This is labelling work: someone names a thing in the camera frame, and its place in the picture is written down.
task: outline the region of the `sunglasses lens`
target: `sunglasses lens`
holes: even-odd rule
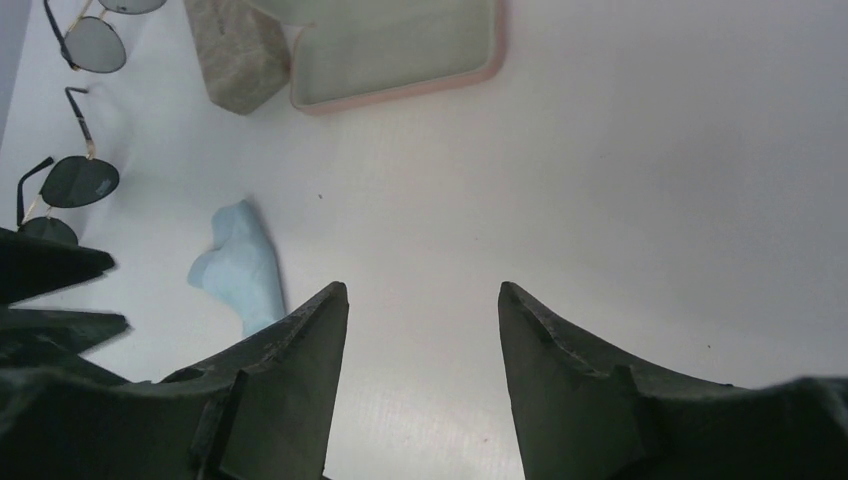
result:
[[[65,245],[79,245],[77,234],[67,223],[56,218],[33,218],[23,224],[18,231],[28,237],[50,240]]]
[[[106,10],[127,15],[140,15],[150,13],[162,5],[166,0],[100,0],[100,5]]]
[[[118,34],[106,22],[84,17],[65,35],[71,61],[83,70],[112,73],[127,62],[127,52]]]
[[[97,202],[118,188],[118,170],[103,160],[68,157],[57,163],[41,187],[41,197],[57,208]]]

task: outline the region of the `blue fabric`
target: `blue fabric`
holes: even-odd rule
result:
[[[212,217],[214,250],[191,266],[188,283],[235,310],[245,337],[286,316],[274,247],[243,200]]]

